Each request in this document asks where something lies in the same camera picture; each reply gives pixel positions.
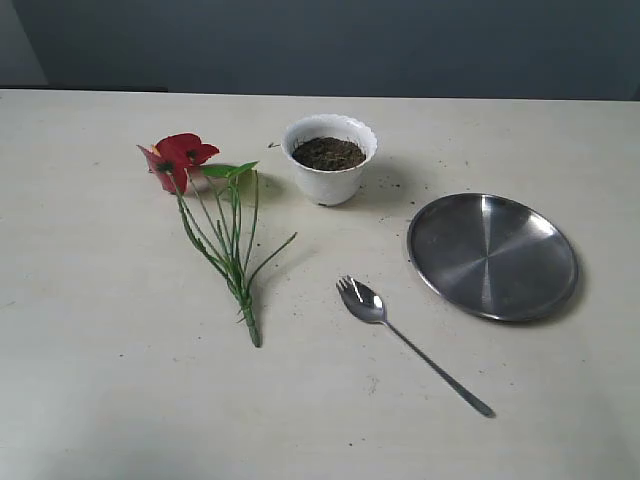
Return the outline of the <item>steel spork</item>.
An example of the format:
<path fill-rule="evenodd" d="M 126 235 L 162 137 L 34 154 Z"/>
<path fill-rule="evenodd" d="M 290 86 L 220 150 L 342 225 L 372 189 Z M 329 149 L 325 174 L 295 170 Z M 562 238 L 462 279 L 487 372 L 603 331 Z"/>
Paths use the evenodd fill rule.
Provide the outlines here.
<path fill-rule="evenodd" d="M 471 391 L 465 388 L 419 347 L 409 340 L 387 318 L 387 308 L 383 299 L 370 287 L 351 276 L 341 277 L 336 282 L 336 289 L 347 310 L 357 319 L 372 325 L 387 327 L 396 337 L 413 350 L 429 365 L 467 404 L 486 418 L 496 418 L 496 412 Z"/>

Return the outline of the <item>brown soil clump with roots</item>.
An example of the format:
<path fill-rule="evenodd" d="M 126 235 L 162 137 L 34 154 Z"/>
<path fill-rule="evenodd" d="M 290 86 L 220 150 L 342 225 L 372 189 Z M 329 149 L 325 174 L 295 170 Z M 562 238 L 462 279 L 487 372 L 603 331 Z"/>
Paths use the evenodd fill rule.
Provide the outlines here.
<path fill-rule="evenodd" d="M 363 163 L 366 154 L 353 142 L 320 137 L 300 144 L 294 149 L 292 158 L 314 170 L 342 171 Z"/>

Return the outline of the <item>white plastic flower pot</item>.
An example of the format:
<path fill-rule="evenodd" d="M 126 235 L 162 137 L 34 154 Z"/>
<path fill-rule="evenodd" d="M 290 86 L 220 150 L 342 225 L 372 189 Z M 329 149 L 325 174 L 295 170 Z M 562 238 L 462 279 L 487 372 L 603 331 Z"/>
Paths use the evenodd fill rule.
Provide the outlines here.
<path fill-rule="evenodd" d="M 365 155 L 356 166 L 343 170 L 317 170 L 294 159 L 296 148 L 316 138 L 335 138 L 354 143 Z M 300 191 L 314 204 L 336 206 L 348 201 L 362 183 L 365 167 L 378 147 L 377 137 L 365 123 L 345 115 L 314 114 L 292 123 L 285 130 L 281 148 L 291 162 Z"/>

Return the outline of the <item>red artificial flower with stems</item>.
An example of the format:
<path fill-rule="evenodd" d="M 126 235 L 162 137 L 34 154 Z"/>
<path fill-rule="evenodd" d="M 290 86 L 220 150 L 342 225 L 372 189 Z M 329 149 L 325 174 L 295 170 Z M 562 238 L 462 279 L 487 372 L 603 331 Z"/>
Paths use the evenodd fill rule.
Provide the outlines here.
<path fill-rule="evenodd" d="M 263 339 L 253 308 L 253 284 L 296 236 L 289 236 L 255 268 L 250 267 L 257 245 L 257 164 L 211 164 L 219 148 L 194 133 L 170 135 L 154 145 L 140 145 L 138 150 L 162 189 L 176 198 L 187 238 L 225 281 L 253 346 L 260 348 Z"/>

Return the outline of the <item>round steel plate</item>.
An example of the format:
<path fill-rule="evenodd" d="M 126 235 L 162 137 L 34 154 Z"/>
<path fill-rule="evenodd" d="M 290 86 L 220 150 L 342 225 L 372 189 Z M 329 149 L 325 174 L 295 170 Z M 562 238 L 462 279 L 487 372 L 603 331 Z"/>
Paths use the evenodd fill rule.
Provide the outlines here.
<path fill-rule="evenodd" d="M 579 282 L 566 236 L 514 200 L 458 193 L 422 207 L 407 231 L 411 264 L 455 307 L 499 322 L 537 321 L 560 311 Z"/>

